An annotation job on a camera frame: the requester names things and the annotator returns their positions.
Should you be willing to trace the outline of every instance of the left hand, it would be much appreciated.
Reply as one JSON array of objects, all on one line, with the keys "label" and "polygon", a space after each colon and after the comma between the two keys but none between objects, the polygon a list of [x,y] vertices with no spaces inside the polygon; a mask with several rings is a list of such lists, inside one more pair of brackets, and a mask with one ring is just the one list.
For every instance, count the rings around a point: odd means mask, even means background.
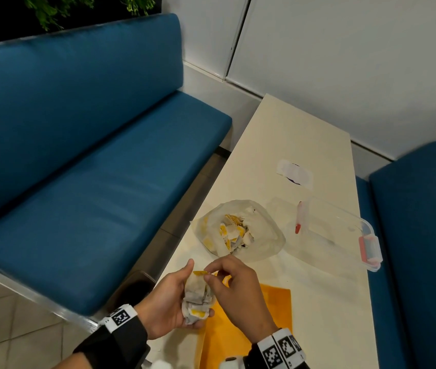
[{"label": "left hand", "polygon": [[[134,307],[149,340],[160,338],[175,328],[200,329],[204,326],[203,320],[186,325],[182,314],[184,286],[193,269],[194,260],[189,259],[184,268],[167,274],[153,291]],[[215,311],[209,310],[209,316],[214,315]]]}]

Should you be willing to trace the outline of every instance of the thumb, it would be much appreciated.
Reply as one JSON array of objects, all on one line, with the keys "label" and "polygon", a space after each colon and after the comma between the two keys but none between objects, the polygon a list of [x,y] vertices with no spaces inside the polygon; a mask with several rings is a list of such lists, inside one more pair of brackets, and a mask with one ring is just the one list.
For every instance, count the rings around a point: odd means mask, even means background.
[{"label": "thumb", "polygon": [[179,281],[185,281],[189,278],[190,274],[192,273],[192,270],[194,269],[194,260],[189,259],[187,261],[187,264],[179,269],[177,272],[175,272],[175,276]]},{"label": "thumb", "polygon": [[220,281],[218,277],[216,277],[214,274],[205,274],[204,275],[204,281],[209,285],[213,293],[216,295],[218,300],[224,296],[225,293],[227,293],[228,287],[223,285],[223,282]]}]

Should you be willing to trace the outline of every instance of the orange paper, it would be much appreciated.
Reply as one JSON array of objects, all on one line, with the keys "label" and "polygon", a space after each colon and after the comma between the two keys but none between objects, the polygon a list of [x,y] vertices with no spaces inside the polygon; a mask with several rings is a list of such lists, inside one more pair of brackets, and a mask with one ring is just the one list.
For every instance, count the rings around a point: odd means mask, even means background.
[{"label": "orange paper", "polygon": [[[291,317],[291,292],[261,284],[265,303],[280,328],[293,332]],[[218,369],[227,357],[245,356],[250,351],[250,342],[228,319],[218,302],[213,306],[215,316],[206,320],[206,326],[199,332],[195,367]]]}]

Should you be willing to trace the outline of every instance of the green plant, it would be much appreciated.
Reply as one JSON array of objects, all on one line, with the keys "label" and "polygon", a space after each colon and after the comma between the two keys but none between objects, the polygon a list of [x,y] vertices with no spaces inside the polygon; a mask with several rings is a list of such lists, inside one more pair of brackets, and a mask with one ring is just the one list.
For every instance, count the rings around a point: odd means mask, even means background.
[{"label": "green plant", "polygon": [[[46,31],[54,25],[59,29],[62,27],[58,24],[58,18],[68,17],[69,10],[72,6],[76,5],[86,5],[93,8],[93,0],[24,0],[25,5],[29,9],[35,10],[37,19]],[[148,10],[153,9],[155,5],[154,0],[120,0],[124,5],[126,5],[127,10],[133,15],[140,15],[143,12],[148,15]]]}]

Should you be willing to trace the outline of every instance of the hand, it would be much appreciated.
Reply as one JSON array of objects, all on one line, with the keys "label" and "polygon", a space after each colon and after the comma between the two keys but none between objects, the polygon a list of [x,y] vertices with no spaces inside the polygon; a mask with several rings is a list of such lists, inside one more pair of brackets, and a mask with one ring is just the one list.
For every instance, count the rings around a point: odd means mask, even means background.
[{"label": "hand", "polygon": [[[261,285],[252,268],[235,256],[227,255],[216,259],[204,270],[209,273],[218,271],[217,276],[206,274],[204,280],[230,321],[251,343],[262,341],[279,330],[265,304]],[[229,274],[232,278],[228,281],[228,288],[222,282]]]},{"label": "hand", "polygon": [[[148,334],[153,340],[164,336],[175,328],[200,329],[204,321],[186,325],[182,314],[182,299],[184,298],[185,281],[194,269],[194,260],[189,259],[181,270],[167,274],[150,294],[137,304],[134,309]],[[215,315],[209,310],[209,316]]]}]

